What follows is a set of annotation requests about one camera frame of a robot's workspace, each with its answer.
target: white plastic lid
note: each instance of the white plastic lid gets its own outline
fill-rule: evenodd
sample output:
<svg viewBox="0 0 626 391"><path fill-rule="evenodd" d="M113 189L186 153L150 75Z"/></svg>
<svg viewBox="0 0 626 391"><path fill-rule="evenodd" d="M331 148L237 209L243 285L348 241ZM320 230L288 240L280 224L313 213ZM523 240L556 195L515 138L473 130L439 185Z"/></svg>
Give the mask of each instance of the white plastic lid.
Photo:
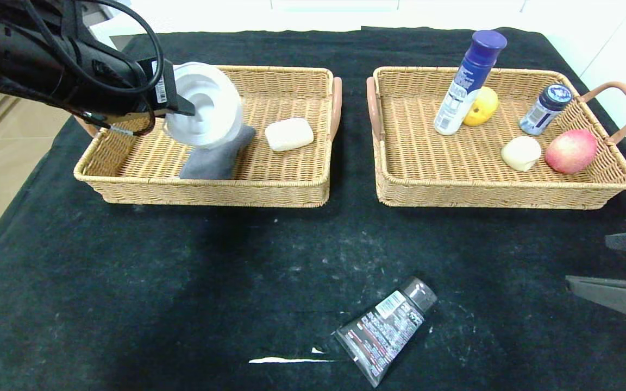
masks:
<svg viewBox="0 0 626 391"><path fill-rule="evenodd" d="M202 62L185 62L173 69L177 93L195 105L195 115L166 114L164 131L179 143L200 148L233 140L243 124L243 106L228 76Z"/></svg>

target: small jar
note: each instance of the small jar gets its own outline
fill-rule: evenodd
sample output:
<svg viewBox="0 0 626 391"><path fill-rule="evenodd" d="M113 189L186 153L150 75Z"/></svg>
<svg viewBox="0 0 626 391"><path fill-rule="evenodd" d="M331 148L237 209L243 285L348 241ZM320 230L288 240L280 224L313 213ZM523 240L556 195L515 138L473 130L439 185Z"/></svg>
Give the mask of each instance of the small jar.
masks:
<svg viewBox="0 0 626 391"><path fill-rule="evenodd" d="M572 92L564 84L550 84L542 90L535 104L521 118L518 126L527 134L538 136L571 100Z"/></svg>

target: spray can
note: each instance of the spray can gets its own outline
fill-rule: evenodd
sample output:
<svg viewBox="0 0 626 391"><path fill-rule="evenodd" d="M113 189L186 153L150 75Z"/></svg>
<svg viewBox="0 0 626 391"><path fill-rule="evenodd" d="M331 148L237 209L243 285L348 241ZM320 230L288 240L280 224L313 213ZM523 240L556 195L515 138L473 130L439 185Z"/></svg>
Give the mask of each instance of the spray can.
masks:
<svg viewBox="0 0 626 391"><path fill-rule="evenodd" d="M521 118L518 126L527 134L537 136L544 132L549 122L571 102L572 92L564 84L550 84L542 90L535 104Z"/></svg>
<svg viewBox="0 0 626 391"><path fill-rule="evenodd" d="M458 73L450 83L434 119L437 132L448 135L458 131L504 47L506 37L494 30L480 30L472 34L472 44L465 52Z"/></svg>

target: gray cloth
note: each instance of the gray cloth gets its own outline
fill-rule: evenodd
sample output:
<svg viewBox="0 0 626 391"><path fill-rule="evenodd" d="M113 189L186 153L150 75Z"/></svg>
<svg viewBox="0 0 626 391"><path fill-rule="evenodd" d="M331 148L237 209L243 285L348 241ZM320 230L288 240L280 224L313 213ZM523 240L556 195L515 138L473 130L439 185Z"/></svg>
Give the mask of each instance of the gray cloth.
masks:
<svg viewBox="0 0 626 391"><path fill-rule="evenodd" d="M236 156L255 136L255 128L244 124L236 138L211 149L195 148L180 171L182 180L229 180Z"/></svg>

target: tube cap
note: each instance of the tube cap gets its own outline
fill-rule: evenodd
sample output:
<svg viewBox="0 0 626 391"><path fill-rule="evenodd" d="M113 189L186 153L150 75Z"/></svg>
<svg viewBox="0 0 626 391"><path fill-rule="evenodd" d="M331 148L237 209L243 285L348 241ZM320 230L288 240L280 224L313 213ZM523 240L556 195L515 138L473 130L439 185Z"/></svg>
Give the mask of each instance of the tube cap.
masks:
<svg viewBox="0 0 626 391"><path fill-rule="evenodd" d="M492 67L499 53L506 47L506 37L494 30L480 30L472 34L472 44L465 59L477 65Z"/></svg>
<svg viewBox="0 0 626 391"><path fill-rule="evenodd" d="M402 285L402 293L409 297L422 312L426 312L437 300L434 292L417 277L410 277Z"/></svg>

